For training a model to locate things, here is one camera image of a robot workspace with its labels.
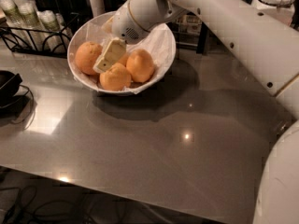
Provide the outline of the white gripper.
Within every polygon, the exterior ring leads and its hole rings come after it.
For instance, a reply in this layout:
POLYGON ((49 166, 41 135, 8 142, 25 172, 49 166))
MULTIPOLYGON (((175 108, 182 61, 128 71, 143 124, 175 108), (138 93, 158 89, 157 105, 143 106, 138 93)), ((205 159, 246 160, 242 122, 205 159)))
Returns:
POLYGON ((185 12, 185 9, 167 0, 127 0, 113 18, 102 25, 104 32, 116 37, 105 41, 93 70, 96 73, 106 72, 126 53, 126 43, 139 43, 156 26, 174 21, 185 12))

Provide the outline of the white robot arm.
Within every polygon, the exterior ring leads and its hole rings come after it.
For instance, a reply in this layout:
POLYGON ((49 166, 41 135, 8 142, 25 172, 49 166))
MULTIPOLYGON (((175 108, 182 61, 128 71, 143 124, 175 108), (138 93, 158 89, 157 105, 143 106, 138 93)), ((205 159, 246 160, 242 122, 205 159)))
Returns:
POLYGON ((299 34, 241 0, 128 0, 104 29, 129 44, 190 11, 295 118, 273 146, 253 224, 299 224, 299 34))

